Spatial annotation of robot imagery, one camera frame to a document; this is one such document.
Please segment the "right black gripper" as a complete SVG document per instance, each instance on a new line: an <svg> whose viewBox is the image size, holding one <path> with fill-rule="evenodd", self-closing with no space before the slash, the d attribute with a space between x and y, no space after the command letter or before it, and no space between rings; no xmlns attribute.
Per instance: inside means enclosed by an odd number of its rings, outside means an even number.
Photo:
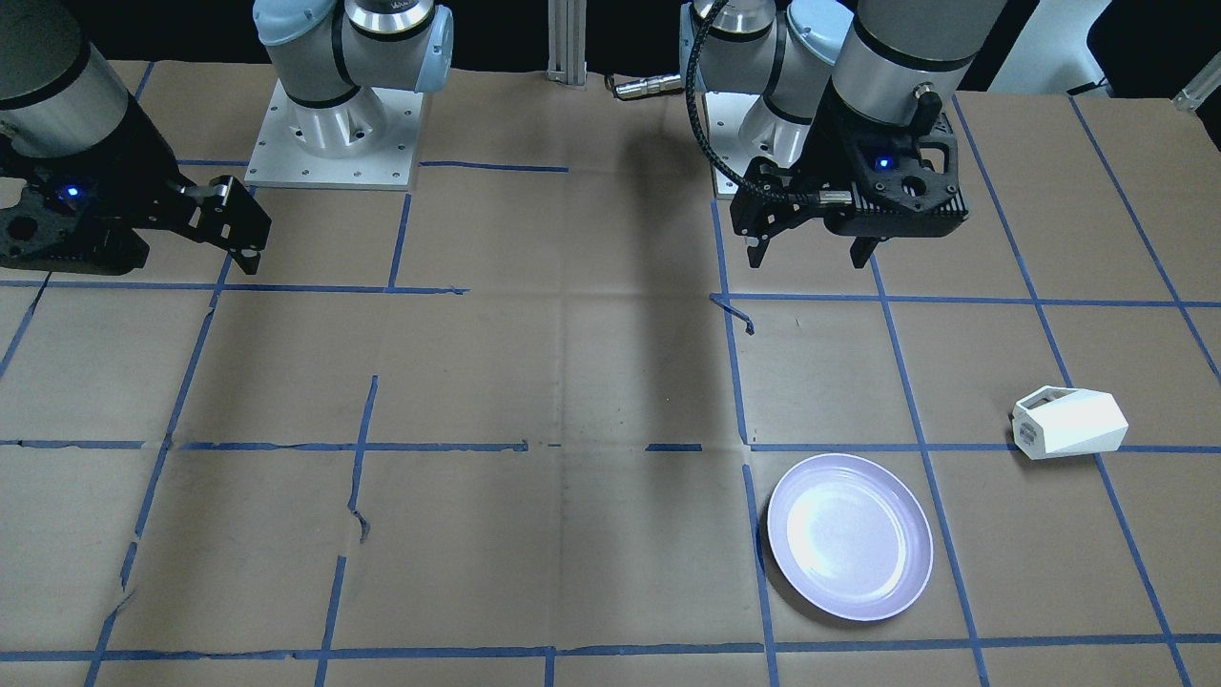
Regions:
<svg viewBox="0 0 1221 687"><path fill-rule="evenodd" d="M179 173L175 154L134 96L117 129L87 151L35 159L16 149L16 127L2 126L2 174L35 184L82 182L103 218L131 229L175 232L228 253L253 277L271 220L238 178L222 174L195 184Z"/></svg>

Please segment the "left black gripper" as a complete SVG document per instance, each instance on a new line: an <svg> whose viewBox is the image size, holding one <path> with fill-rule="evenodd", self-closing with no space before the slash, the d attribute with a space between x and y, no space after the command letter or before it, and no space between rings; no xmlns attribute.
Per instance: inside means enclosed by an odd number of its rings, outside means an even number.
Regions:
<svg viewBox="0 0 1221 687"><path fill-rule="evenodd" d="M851 183L874 184L897 196L946 198L958 193L958 140L954 135L941 95L933 88L908 92L915 113L897 124L879 123L856 113L834 90L828 90L807 135L799 168L777 168L762 157L752 160L746 178L785 201L766 200L737 192L730 204L733 229L747 238L750 268L759 268L770 238L811 218L824 218L833 207L852 201ZM853 238L850 260L864 268L883 238Z"/></svg>

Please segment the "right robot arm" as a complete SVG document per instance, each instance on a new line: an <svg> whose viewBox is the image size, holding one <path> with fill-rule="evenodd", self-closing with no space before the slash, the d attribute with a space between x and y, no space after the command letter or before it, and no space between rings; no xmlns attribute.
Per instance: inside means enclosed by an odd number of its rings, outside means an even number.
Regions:
<svg viewBox="0 0 1221 687"><path fill-rule="evenodd" d="M435 93L455 21L436 1L256 1L250 16L302 153L343 159L387 138L376 90ZM269 214L233 176L197 184L61 1L2 4L2 266L121 277L139 229L175 232L256 275Z"/></svg>

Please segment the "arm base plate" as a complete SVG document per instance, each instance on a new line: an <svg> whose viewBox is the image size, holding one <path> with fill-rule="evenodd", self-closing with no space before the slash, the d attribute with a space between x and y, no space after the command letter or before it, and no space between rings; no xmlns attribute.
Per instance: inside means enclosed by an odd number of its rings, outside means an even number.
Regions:
<svg viewBox="0 0 1221 687"><path fill-rule="evenodd" d="M755 157L768 159L777 168L799 168L813 129L811 123L773 113L759 93L697 93L696 109L716 156L741 176Z"/></svg>
<svg viewBox="0 0 1221 687"><path fill-rule="evenodd" d="M244 176L298 190L409 192L426 96L361 88L331 109L305 109L276 84Z"/></svg>

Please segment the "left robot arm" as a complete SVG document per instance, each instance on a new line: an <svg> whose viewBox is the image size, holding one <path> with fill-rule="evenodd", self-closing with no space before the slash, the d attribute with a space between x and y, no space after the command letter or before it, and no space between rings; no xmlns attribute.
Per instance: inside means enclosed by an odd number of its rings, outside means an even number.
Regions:
<svg viewBox="0 0 1221 687"><path fill-rule="evenodd" d="M890 239L940 239L969 207L945 111L999 1L690 1L680 13L694 139L735 187L752 268L821 220L863 268Z"/></svg>

